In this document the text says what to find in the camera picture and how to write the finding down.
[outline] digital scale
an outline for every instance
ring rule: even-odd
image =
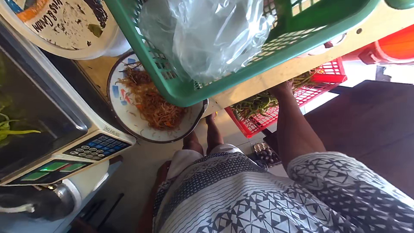
[[[135,144],[110,110],[106,120],[100,117],[109,109],[105,101],[86,102],[94,98],[93,86],[79,84],[77,92],[65,79],[71,75],[63,77],[47,53],[0,22],[1,113],[19,120],[10,123],[11,130],[41,132],[0,141],[0,186],[53,184]]]

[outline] white bucket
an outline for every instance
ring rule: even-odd
[[[20,11],[13,11],[6,1]],[[25,2],[0,0],[0,14],[20,34],[50,53],[88,60],[118,56],[131,48],[103,0],[37,0],[29,8]],[[91,25],[102,32],[99,37],[89,29]]]

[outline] bare foot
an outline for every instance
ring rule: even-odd
[[[214,119],[217,117],[217,112],[213,112],[212,114],[206,116],[206,123],[209,124],[211,122],[214,122]]]

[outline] green vegetable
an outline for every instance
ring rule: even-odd
[[[5,108],[5,106],[0,107],[0,112]],[[27,133],[40,133],[37,130],[11,130],[10,122],[19,121],[19,120],[10,120],[10,118],[3,113],[0,113],[0,116],[4,117],[6,120],[0,122],[0,141],[6,139],[7,135],[11,134],[27,134]]]
[[[237,120],[241,121],[244,119],[249,119],[253,115],[257,116],[258,114],[264,117],[268,117],[266,115],[266,112],[270,108],[276,106],[278,106],[277,99],[268,91],[264,91],[245,100],[242,100],[237,104],[231,105],[230,107],[233,109]]]
[[[316,69],[312,69],[305,72],[297,77],[293,78],[293,91],[298,90],[301,87],[307,85],[314,85],[311,78],[316,74]],[[264,117],[270,117],[266,115],[270,108],[279,106],[277,99],[272,96],[268,91],[261,92],[257,95],[249,97],[245,100],[238,102],[237,104],[231,105],[233,113],[238,121],[249,119],[252,116],[258,116],[258,114]]]

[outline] red plastic basket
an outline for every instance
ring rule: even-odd
[[[342,58],[340,57],[321,65],[317,68],[316,72],[317,73],[313,76],[312,81],[318,84],[301,87],[294,94],[299,107],[302,107],[318,95],[332,90],[340,83],[347,80],[342,65]],[[267,111],[266,115],[268,116],[258,115],[238,121],[236,116],[234,116],[231,107],[227,107],[225,110],[246,138],[253,137],[268,126],[277,122],[277,116],[279,114],[279,107],[274,107]]]

